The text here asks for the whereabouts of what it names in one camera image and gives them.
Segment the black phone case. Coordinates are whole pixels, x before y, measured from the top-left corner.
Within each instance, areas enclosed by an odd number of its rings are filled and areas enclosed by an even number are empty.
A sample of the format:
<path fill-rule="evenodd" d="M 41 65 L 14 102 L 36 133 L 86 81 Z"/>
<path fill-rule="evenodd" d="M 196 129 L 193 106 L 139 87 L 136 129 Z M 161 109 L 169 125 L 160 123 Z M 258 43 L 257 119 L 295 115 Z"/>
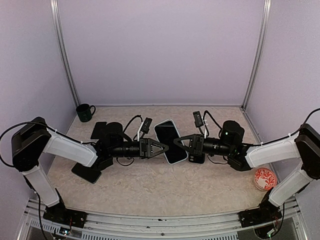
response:
<path fill-rule="evenodd" d="M 194 164 L 203 164 L 205 162 L 205 154 L 202 153 L 200 155 L 195 155 L 195 154 L 191 154 L 189 153 L 189 157 L 188 157 L 188 161 L 190 163 L 194 163 Z"/>

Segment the lavender phone case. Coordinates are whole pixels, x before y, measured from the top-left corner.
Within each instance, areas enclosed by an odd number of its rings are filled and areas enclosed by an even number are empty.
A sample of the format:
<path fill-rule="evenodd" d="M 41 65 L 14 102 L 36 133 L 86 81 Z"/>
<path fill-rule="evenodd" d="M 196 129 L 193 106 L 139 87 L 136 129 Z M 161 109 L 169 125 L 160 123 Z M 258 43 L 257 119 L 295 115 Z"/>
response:
<path fill-rule="evenodd" d="M 94 125 L 94 128 L 93 128 L 93 131 L 91 133 L 90 139 L 91 140 L 99 140 L 102 137 L 106 126 L 107 126 L 106 121 L 96 122 Z"/>

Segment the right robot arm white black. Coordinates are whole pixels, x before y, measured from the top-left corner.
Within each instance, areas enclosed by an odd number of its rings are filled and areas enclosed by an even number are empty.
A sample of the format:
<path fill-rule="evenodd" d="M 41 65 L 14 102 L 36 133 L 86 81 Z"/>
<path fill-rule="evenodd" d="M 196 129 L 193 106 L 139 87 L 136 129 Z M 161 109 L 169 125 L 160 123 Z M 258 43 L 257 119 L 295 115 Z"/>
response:
<path fill-rule="evenodd" d="M 254 144 L 244 144 L 245 130 L 233 120 L 223 123 L 219 138 L 192 134 L 174 139 L 174 144 L 191 156 L 204 161 L 205 155 L 227 158 L 227 164 L 244 172 L 269 163 L 300 159 L 300 164 L 280 184 L 269 191 L 263 205 L 256 210 L 256 218 L 266 222 L 292 195 L 320 178 L 320 135 L 305 123 L 296 133 L 282 138 Z"/>

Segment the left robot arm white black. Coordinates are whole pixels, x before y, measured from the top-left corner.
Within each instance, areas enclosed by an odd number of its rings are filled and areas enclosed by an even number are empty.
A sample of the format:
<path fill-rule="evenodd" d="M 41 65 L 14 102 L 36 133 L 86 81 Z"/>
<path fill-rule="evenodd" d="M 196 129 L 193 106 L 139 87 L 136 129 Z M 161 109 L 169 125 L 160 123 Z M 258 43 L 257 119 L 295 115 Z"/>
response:
<path fill-rule="evenodd" d="M 119 122 L 111 122 L 96 132 L 97 142 L 84 143 L 47 126 L 45 119 L 36 117 L 11 138 L 12 164 L 24 175 L 49 212 L 63 223 L 70 218 L 58 191 L 50 183 L 40 165 L 41 154 L 51 154 L 75 162 L 72 172 L 95 184 L 102 171 L 113 165 L 114 158 L 151 159 L 169 150 L 166 144 L 151 138 L 132 140 Z"/>

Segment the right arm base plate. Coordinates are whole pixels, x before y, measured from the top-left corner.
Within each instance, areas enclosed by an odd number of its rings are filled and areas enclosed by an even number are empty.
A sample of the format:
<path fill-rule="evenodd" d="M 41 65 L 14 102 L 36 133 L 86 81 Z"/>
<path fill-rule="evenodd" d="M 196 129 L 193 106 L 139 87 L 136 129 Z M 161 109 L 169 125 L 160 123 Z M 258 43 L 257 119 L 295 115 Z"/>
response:
<path fill-rule="evenodd" d="M 238 213 L 242 228 L 251 227 L 275 221 L 282 218 L 282 213 L 279 207 L 274 205 L 260 205 L 257 208 L 240 211 Z"/>

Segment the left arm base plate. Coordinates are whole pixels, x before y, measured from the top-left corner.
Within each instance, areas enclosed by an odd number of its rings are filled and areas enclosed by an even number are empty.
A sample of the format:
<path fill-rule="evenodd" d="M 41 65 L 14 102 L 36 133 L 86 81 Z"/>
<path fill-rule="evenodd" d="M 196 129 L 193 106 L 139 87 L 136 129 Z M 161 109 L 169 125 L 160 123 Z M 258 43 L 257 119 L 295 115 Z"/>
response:
<path fill-rule="evenodd" d="M 88 214 L 84 211 L 66 208 L 61 202 L 46 207 L 43 218 L 69 227 L 84 228 Z"/>

